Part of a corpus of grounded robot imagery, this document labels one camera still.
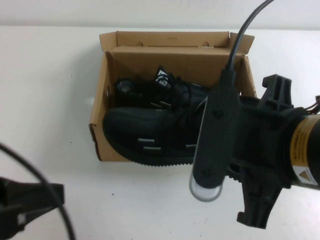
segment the white wall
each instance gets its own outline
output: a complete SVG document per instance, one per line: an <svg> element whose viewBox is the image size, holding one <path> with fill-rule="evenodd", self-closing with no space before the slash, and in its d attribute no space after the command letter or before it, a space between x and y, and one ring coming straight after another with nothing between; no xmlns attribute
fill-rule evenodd
<svg viewBox="0 0 320 240"><path fill-rule="evenodd" d="M239 28L262 0L0 0L0 25ZM320 29L320 0L275 0L252 29Z"/></svg>

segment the open cardboard box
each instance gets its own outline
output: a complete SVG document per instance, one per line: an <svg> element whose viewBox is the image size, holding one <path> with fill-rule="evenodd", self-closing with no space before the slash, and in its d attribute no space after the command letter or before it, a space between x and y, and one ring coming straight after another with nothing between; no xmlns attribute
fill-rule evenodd
<svg viewBox="0 0 320 240"><path fill-rule="evenodd" d="M103 52L97 91L89 123L100 161L128 161L106 140L102 119L114 106L114 82L120 77L152 81L159 65L183 80L204 86L217 83L237 34L224 32L125 32L100 35ZM254 37L245 35L235 67L235 86L243 96L256 96L246 54Z"/></svg>

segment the warning triangle symbol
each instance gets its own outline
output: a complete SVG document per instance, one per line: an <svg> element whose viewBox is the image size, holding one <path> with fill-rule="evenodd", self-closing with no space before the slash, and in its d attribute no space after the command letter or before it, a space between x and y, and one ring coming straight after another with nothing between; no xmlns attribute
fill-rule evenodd
<svg viewBox="0 0 320 240"><path fill-rule="evenodd" d="M300 173L299 176L311 182L306 171L303 171L302 173Z"/></svg>

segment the white background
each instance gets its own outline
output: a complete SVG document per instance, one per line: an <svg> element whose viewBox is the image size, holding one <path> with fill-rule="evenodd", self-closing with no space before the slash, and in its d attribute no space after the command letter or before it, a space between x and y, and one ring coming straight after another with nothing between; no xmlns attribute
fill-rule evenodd
<svg viewBox="0 0 320 240"><path fill-rule="evenodd" d="M320 191L283 190L267 229L246 227L236 222L244 210L239 183L226 178L215 202L199 202L188 187L191 166L99 162L88 128L103 54L99 34L155 28L230 31L261 2L0 0L0 25L46 26L0 26L0 141L50 181L64 184L65 206L78 239L320 239ZM250 27L319 30L319 12L319 0L275 0ZM293 80L295 106L313 104L320 88L320 31L247 33L256 36L249 59L258 96L264 92L263 77L280 74ZM0 176L35 181L2 153ZM67 235L55 210L14 239L59 240Z"/></svg>
<svg viewBox="0 0 320 240"><path fill-rule="evenodd" d="M78 239L320 239L320 191L283 190L261 230L236 222L244 210L243 194L229 178L215 202L203 203L189 191L191 166L98 161L88 123L103 54L99 34L116 30L124 29L0 26L0 141L50 181L64 184ZM249 59L258 96L263 77L277 73L292 79L295 106L313 104L319 94L320 32L248 34L255 36ZM2 153L0 176L34 181ZM55 210L14 239L67 238Z"/></svg>
<svg viewBox="0 0 320 240"><path fill-rule="evenodd" d="M0 25L237 29L262 0L0 0ZM320 29L319 0L275 0L252 29Z"/></svg>

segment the black shoe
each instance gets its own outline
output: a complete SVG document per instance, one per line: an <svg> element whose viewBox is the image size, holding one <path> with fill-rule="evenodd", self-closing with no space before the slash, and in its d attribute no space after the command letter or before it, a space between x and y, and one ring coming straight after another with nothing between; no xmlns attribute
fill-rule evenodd
<svg viewBox="0 0 320 240"><path fill-rule="evenodd" d="M154 80L136 83L130 78L120 78L114 84L116 107L168 109L189 106L206 98L208 87L175 78L162 66L157 69Z"/></svg>
<svg viewBox="0 0 320 240"><path fill-rule="evenodd" d="M149 166L193 162L204 104L188 108L112 108L104 116L109 144L126 159Z"/></svg>

